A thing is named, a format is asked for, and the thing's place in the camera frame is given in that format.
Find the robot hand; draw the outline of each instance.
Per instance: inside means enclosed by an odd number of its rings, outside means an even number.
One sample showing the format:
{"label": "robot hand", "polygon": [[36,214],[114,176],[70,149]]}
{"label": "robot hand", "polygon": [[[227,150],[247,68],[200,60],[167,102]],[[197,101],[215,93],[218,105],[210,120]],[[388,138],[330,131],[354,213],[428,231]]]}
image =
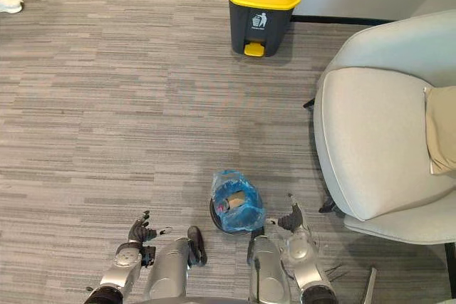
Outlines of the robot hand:
{"label": "robot hand", "polygon": [[156,238],[157,235],[168,234],[172,231],[171,227],[165,227],[163,229],[146,228],[149,225],[149,222],[147,221],[147,219],[149,219],[149,213],[148,210],[144,211],[132,225],[130,232],[128,233],[129,243],[138,242],[142,246],[143,243]]}

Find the metal robot leg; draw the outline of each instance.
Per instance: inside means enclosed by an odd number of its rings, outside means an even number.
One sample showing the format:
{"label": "metal robot leg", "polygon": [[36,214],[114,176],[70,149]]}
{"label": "metal robot leg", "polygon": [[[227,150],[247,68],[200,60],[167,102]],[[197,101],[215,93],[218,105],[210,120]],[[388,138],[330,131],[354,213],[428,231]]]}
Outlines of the metal robot leg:
{"label": "metal robot leg", "polygon": [[262,304],[289,304],[290,287],[278,248],[266,236],[256,237],[253,244],[249,300]]}
{"label": "metal robot leg", "polygon": [[190,250],[188,241],[187,238],[179,239],[161,250],[149,273],[145,300],[185,295]]}

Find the chair armrest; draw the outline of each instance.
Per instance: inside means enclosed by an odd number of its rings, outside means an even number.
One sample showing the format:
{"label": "chair armrest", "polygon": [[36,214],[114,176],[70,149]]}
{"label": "chair armrest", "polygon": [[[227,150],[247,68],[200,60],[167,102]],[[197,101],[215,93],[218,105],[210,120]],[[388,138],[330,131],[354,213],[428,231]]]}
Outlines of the chair armrest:
{"label": "chair armrest", "polygon": [[456,10],[413,17],[351,36],[323,72],[368,67],[414,75],[435,87],[456,85]]}
{"label": "chair armrest", "polygon": [[456,241],[456,190],[424,206],[394,211],[367,221],[346,215],[344,224],[352,231],[385,239],[432,245]]}

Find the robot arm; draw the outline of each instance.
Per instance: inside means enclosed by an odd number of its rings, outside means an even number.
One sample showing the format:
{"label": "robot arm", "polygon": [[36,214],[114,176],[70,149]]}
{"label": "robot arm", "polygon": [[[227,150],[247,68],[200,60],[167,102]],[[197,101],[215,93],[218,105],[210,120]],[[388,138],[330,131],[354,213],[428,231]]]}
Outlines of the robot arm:
{"label": "robot arm", "polygon": [[158,235],[171,232],[171,228],[158,232],[147,228],[149,211],[144,211],[132,225],[128,242],[121,244],[111,267],[105,272],[100,285],[92,291],[84,304],[122,304],[138,279],[142,266],[151,266],[155,260],[155,247],[143,246]]}
{"label": "robot arm", "polygon": [[271,223],[291,231],[286,240],[286,256],[293,268],[294,278],[301,289],[301,303],[337,303],[331,283],[320,263],[318,249],[298,203],[291,199],[292,213]]}

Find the blue plastic bag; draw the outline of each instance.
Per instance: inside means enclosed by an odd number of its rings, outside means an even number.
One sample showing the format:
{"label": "blue plastic bag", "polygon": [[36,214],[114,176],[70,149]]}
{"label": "blue plastic bag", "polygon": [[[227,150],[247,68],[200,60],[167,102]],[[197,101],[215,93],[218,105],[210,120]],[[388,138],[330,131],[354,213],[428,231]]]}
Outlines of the blue plastic bag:
{"label": "blue plastic bag", "polygon": [[[229,208],[227,199],[237,192],[244,192],[244,203]],[[224,231],[254,231],[264,225],[266,209],[258,190],[239,171],[225,170],[214,174],[212,200]]]}

